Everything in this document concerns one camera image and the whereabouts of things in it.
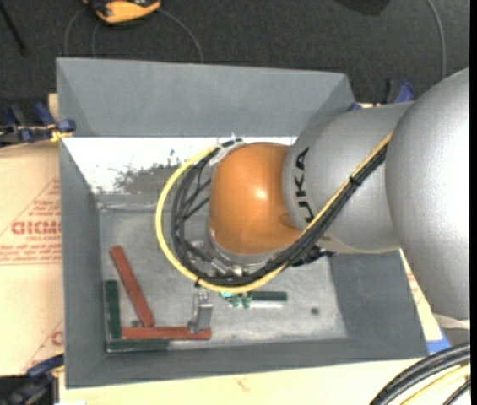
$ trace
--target blue clamp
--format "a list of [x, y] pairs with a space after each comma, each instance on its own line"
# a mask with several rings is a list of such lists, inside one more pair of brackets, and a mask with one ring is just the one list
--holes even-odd
[[13, 104], [8, 108], [5, 116], [6, 124], [0, 126], [0, 149], [13, 144], [34, 143], [51, 139], [56, 134], [71, 133], [77, 128], [73, 120], [56, 122], [42, 102], [37, 102], [34, 108], [41, 121], [40, 125], [36, 127], [28, 124], [18, 105]]
[[26, 372], [30, 382], [13, 391], [7, 399], [2, 399], [0, 405], [31, 405], [38, 401], [49, 392], [56, 380], [51, 371], [63, 364], [63, 354], [59, 354], [31, 367]]

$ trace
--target black carpet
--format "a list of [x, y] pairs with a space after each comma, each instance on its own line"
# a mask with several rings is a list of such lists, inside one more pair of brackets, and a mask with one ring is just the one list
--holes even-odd
[[[2, 1], [30, 54], [21, 55], [0, 14], [0, 119], [11, 102], [30, 107], [56, 88], [56, 56], [200, 58], [190, 35], [163, 13], [117, 29], [80, 12], [79, 0]], [[346, 73], [355, 98], [370, 102], [381, 99], [387, 78], [406, 78], [420, 96], [469, 66], [470, 0], [431, 2], [444, 57], [427, 0], [163, 0], [163, 9], [195, 35], [206, 63]], [[21, 382], [0, 380], [0, 397]]]

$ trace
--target wooden stick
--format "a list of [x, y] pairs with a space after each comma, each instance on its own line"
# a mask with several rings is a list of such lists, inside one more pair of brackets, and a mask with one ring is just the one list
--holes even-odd
[[124, 339], [166, 338], [174, 340], [207, 340], [212, 337], [212, 330], [207, 328], [198, 333], [191, 333], [187, 327], [123, 327]]
[[112, 261], [114, 261], [114, 265], [116, 266], [118, 273], [120, 273], [120, 278], [122, 278], [122, 282], [129, 294], [129, 298], [133, 303], [133, 307], [137, 312], [140, 323], [143, 327], [153, 327], [155, 324], [154, 316], [148, 307], [148, 303], [146, 303], [143, 292], [138, 286], [137, 279], [133, 274], [122, 247], [114, 246], [110, 249], [110, 253]]

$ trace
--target gray box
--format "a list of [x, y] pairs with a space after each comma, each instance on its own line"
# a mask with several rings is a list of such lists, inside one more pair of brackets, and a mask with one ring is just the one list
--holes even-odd
[[[117, 278], [107, 253], [110, 246], [124, 245], [158, 324], [183, 320], [185, 325], [191, 311], [192, 283], [172, 270], [148, 237], [155, 182], [164, 181], [168, 170], [156, 166], [158, 171], [150, 174], [143, 167], [132, 168], [131, 158], [139, 155], [134, 146], [164, 143], [167, 159], [178, 163], [185, 158], [172, 156], [175, 146], [207, 138], [283, 137], [292, 142], [312, 118], [346, 111], [354, 98], [344, 75], [315, 71], [61, 58], [57, 72], [60, 118], [72, 118], [79, 127], [61, 145], [68, 386], [427, 354], [397, 252], [334, 256], [289, 269], [266, 286], [289, 292], [287, 312], [248, 315], [212, 296], [213, 342], [173, 343], [168, 351], [152, 353], [106, 353], [103, 279]], [[97, 149], [106, 156], [93, 160]], [[108, 166], [105, 158], [110, 157], [118, 167]], [[131, 177], [143, 184], [131, 184]], [[158, 288], [162, 278], [165, 286]], [[121, 307], [126, 324], [133, 317], [127, 298]], [[260, 324], [261, 318], [267, 323]], [[240, 335], [233, 336], [231, 322]], [[263, 333], [267, 330], [273, 334]]]

